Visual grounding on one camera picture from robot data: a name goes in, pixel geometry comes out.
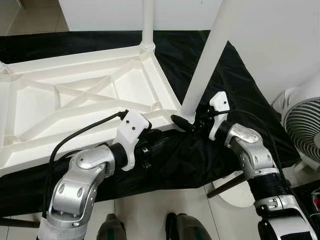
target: shoe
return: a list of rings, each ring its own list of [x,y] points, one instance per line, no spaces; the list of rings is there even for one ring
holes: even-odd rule
[[[166,216],[165,239],[179,240],[178,229],[177,229],[177,215],[174,212],[171,212]]]

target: white wall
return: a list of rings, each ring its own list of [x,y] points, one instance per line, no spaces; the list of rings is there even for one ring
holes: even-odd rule
[[[210,29],[222,0],[154,0],[156,30]],[[59,0],[71,31],[141,30],[142,0]]]
[[[19,9],[18,0],[0,0],[0,36],[7,35]]]
[[[272,102],[320,71],[320,1],[248,0],[230,41]]]
[[[155,0],[156,30],[210,29],[222,0]],[[142,0],[59,0],[71,31],[140,30]],[[244,0],[230,37],[269,102],[320,71],[319,0]]]

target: fan grille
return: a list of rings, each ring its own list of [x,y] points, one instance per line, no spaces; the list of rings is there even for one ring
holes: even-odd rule
[[[285,121],[285,129],[294,145],[309,158],[320,163],[320,99],[294,107]]]

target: person's foot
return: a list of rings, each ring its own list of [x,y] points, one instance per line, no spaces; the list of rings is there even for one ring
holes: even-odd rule
[[[179,235],[177,230],[177,215],[174,212],[171,212],[166,216],[165,239],[179,240]]]
[[[101,225],[97,240],[127,240],[125,225],[114,213],[107,215],[105,222]]]

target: black cable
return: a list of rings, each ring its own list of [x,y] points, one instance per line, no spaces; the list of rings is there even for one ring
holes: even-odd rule
[[[47,201],[48,201],[48,196],[49,196],[49,189],[51,186],[51,182],[52,182],[52,175],[53,175],[53,171],[54,171],[54,162],[55,162],[55,157],[56,154],[58,152],[58,150],[62,147],[63,144],[65,144],[66,142],[68,142],[69,140],[73,139],[74,137],[98,126],[101,125],[107,121],[110,121],[116,117],[120,117],[120,118],[124,118],[124,116],[127,114],[128,111],[124,111],[124,112],[117,112],[109,117],[106,117],[100,121],[97,121],[95,123],[92,123],[76,132],[74,132],[73,134],[67,136],[65,139],[63,139],[61,142],[58,143],[58,145],[54,148],[54,150],[51,153],[50,159],[49,159],[49,163],[47,166],[47,176],[45,179],[45,184],[44,184],[44,191],[43,191],[43,203],[42,203],[42,217],[46,218],[47,217]]]
[[[64,159],[70,157],[73,154],[76,154],[78,152],[80,152],[81,150],[73,150],[73,151],[69,151],[67,152],[65,155],[61,156],[58,160],[54,161],[54,165],[53,165],[53,170],[55,170],[55,167]]]

